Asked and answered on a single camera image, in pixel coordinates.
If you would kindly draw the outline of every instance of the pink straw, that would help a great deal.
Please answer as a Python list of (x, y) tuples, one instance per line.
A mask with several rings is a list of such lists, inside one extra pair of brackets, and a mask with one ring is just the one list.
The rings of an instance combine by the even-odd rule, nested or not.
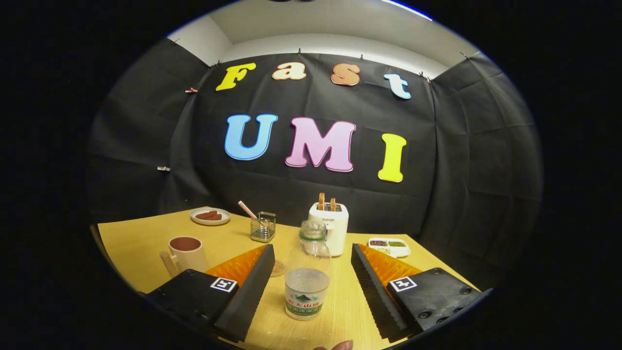
[(238, 202), (239, 206), (242, 207), (242, 209), (244, 209), (244, 211), (253, 219), (257, 219), (257, 217), (255, 216), (255, 214), (253, 214), (253, 212), (251, 212), (250, 209), (248, 209), (248, 207), (246, 206), (246, 204), (242, 203), (242, 201)]

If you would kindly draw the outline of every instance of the orange soft pad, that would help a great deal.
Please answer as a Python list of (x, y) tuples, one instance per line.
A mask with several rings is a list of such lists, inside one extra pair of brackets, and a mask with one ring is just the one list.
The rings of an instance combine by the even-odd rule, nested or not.
[(382, 282), (385, 290), (390, 281), (416, 275), (421, 272), (418, 268), (412, 267), (399, 259), (386, 255), (373, 248), (369, 248), (366, 245), (358, 244), (358, 246), (361, 248), (361, 251), (363, 251), (363, 254), (365, 254), (367, 261), (369, 261), (369, 264), (374, 269), (376, 276), (378, 276), (378, 279)]
[(257, 259), (266, 248), (266, 245), (262, 245), (253, 250), (249, 250), (246, 253), (238, 255), (235, 258), (229, 259), (218, 266), (214, 266), (207, 270), (205, 273), (208, 275), (226, 278), (228, 280), (234, 280), (238, 282), (240, 288), (244, 285), (246, 277), (251, 273), (251, 270), (255, 266)]

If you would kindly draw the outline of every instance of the bottle label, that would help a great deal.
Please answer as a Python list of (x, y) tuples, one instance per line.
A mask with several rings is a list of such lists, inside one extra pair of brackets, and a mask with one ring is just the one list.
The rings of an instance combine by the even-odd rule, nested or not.
[(322, 309), (328, 288), (316, 293), (301, 293), (285, 285), (285, 306), (299, 316), (315, 315)]

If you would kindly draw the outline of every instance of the white ceiling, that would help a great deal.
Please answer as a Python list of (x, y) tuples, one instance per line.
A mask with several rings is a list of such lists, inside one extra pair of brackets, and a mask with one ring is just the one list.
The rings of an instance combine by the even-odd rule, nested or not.
[(232, 44), (284, 34), (351, 35), (396, 45), (447, 67), (464, 59), (459, 51), (478, 51), (440, 24), (381, 0), (242, 0), (210, 17)]

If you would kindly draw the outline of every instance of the white wall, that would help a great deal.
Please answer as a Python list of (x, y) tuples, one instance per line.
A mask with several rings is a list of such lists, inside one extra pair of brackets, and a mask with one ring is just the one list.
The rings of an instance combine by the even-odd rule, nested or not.
[(423, 71), (430, 79), (446, 71), (448, 67), (401, 47), (384, 42), (336, 34), (290, 34), (249, 40), (232, 45), (221, 59), (222, 62), (245, 57), (296, 53), (333, 54), (360, 58), (399, 67), (413, 73)]
[(209, 16), (202, 16), (168, 35), (172, 41), (190, 51), (208, 65), (223, 60), (231, 41)]
[(413, 51), (380, 41), (337, 34), (289, 34), (249, 40), (232, 45), (226, 34), (209, 16), (203, 16), (168, 35), (170, 40), (212, 65), (246, 57), (302, 52), (363, 58), (408, 70), (423, 71), (435, 78), (448, 67)]

